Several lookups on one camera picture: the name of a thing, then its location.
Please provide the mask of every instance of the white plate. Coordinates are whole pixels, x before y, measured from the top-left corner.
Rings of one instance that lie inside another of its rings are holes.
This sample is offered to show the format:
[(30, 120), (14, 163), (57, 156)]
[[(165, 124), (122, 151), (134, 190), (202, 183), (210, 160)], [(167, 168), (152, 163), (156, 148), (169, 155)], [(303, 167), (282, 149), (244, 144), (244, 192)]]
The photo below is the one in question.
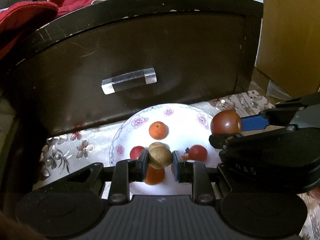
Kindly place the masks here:
[[(149, 135), (149, 126), (161, 121), (169, 128), (166, 138), (158, 140), (169, 146), (171, 151), (178, 150), (183, 155), (187, 147), (195, 144), (204, 146), (208, 151), (205, 161), (207, 167), (220, 163), (219, 151), (209, 143), (212, 116), (193, 106), (182, 104), (163, 104), (146, 108), (130, 117), (118, 130), (110, 149), (110, 165), (120, 160), (130, 159), (130, 151), (135, 146), (146, 149), (157, 140)], [(191, 184), (174, 181), (170, 166), (165, 168), (165, 179), (158, 185), (144, 182), (130, 184), (132, 194), (142, 195), (191, 195)]]

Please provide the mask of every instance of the red fabric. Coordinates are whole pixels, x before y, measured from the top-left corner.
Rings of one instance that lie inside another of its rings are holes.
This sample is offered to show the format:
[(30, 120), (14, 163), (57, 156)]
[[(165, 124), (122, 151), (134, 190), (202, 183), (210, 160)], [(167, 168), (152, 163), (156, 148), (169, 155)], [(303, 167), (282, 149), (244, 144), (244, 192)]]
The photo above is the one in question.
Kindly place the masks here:
[(0, 59), (21, 35), (50, 22), (57, 12), (58, 6), (52, 2), (18, 2), (0, 12)]
[(15, 45), (54, 18), (90, 5), (93, 0), (50, 0), (49, 2), (18, 2), (0, 12), (0, 60)]
[(50, 0), (59, 7), (57, 17), (65, 15), (79, 8), (88, 6), (94, 0)]

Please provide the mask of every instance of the drawer handle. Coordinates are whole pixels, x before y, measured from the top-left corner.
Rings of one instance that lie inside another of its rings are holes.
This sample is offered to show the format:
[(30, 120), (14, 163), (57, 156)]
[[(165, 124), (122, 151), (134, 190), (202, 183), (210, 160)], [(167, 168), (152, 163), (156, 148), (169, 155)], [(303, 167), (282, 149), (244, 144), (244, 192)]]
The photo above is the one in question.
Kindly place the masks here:
[(154, 68), (147, 68), (102, 80), (101, 88), (105, 95), (125, 89), (139, 87), (157, 82)]

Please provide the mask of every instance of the red tomato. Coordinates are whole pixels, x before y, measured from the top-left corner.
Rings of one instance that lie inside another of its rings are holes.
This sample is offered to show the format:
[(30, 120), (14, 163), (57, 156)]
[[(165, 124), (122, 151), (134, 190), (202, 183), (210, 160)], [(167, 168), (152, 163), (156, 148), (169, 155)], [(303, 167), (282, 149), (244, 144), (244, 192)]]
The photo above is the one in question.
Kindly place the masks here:
[(241, 133), (241, 117), (233, 110), (225, 110), (214, 116), (210, 129), (212, 134)]
[(191, 160), (204, 162), (208, 157), (206, 148), (198, 144), (193, 145), (189, 150), (186, 149), (186, 152), (189, 154)]
[(143, 150), (144, 150), (144, 147), (142, 146), (133, 147), (132, 150), (130, 151), (130, 159), (138, 160)]

